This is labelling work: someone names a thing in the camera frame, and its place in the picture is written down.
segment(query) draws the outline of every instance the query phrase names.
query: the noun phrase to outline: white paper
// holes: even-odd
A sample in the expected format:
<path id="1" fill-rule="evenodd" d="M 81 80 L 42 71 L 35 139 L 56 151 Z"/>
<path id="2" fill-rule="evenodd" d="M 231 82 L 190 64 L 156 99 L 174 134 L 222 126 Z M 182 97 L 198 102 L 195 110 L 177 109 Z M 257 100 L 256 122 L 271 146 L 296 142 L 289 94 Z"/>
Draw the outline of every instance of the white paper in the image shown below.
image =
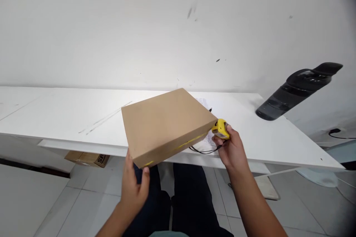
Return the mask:
<path id="1" fill-rule="evenodd" d="M 196 100 L 201 103 L 206 109 L 210 109 L 212 107 L 210 107 L 207 103 L 207 100 L 205 98 L 196 98 Z M 215 143 L 212 141 L 212 137 L 214 136 L 214 134 L 211 132 L 211 130 L 208 132 L 208 135 L 204 138 L 204 140 L 202 140 L 201 142 L 204 142 L 208 147 L 210 146 L 213 146 L 211 149 L 215 149 L 216 145 Z M 206 149 L 201 149 L 201 147 L 203 146 L 197 146 L 197 150 L 198 151 L 202 151 L 202 150 L 206 150 Z"/>

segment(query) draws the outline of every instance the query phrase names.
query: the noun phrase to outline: brown cardboard box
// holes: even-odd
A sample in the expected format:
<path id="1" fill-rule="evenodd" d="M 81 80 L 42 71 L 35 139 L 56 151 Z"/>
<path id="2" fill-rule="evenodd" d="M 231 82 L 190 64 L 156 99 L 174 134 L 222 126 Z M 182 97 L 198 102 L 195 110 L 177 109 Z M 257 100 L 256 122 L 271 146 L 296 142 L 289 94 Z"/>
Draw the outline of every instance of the brown cardboard box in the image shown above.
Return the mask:
<path id="1" fill-rule="evenodd" d="M 69 151 L 65 159 L 79 165 L 104 168 L 109 160 L 109 157 L 110 156 L 104 154 Z"/>
<path id="2" fill-rule="evenodd" d="M 139 168 L 154 166 L 203 140 L 217 121 L 184 89 L 121 110 L 130 155 Z"/>

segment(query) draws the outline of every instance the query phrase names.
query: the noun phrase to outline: person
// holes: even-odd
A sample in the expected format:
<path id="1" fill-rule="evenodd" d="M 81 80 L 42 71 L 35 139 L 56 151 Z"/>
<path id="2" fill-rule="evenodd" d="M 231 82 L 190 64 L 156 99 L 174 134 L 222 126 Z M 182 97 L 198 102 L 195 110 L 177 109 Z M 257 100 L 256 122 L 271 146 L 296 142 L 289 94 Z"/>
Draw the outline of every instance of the person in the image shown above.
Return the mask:
<path id="1" fill-rule="evenodd" d="M 268 206 L 248 166 L 237 131 L 227 126 L 230 140 L 214 136 L 221 161 L 230 177 L 248 237 L 287 237 Z M 96 237 L 232 236 L 219 226 L 212 196 L 201 166 L 173 164 L 174 193 L 161 190 L 157 166 L 138 169 L 128 152 L 122 177 L 121 201 Z M 172 231 L 169 230 L 171 206 Z"/>

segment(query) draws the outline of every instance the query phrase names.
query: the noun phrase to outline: black water bottle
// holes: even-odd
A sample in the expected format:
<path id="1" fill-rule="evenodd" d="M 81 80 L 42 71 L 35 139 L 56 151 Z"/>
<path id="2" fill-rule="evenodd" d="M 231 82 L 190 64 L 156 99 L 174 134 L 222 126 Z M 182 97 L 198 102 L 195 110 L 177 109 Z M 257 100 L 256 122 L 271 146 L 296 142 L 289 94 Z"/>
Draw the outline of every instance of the black water bottle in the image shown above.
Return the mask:
<path id="1" fill-rule="evenodd" d="M 288 77 L 287 81 L 256 110 L 257 116 L 265 120 L 275 120 L 279 118 L 285 112 L 331 82 L 331 77 L 341 68 L 341 64 L 326 62 L 314 69 L 302 69 L 293 73 Z"/>

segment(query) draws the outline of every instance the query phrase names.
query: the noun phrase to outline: dark pants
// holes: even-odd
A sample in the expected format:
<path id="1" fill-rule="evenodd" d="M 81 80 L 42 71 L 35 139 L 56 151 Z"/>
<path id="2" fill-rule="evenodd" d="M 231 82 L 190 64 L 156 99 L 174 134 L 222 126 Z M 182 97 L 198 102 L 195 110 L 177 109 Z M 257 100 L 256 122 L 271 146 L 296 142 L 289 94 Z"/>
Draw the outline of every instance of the dark pants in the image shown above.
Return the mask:
<path id="1" fill-rule="evenodd" d="M 155 231 L 169 230 L 171 205 L 172 231 L 189 237 L 233 236 L 219 226 L 212 196 L 202 167 L 173 164 L 174 196 L 170 199 L 161 190 L 157 166 L 150 168 L 149 194 L 142 210 L 125 231 L 124 236 L 147 237 Z M 141 183 L 142 170 L 135 166 L 137 183 Z"/>

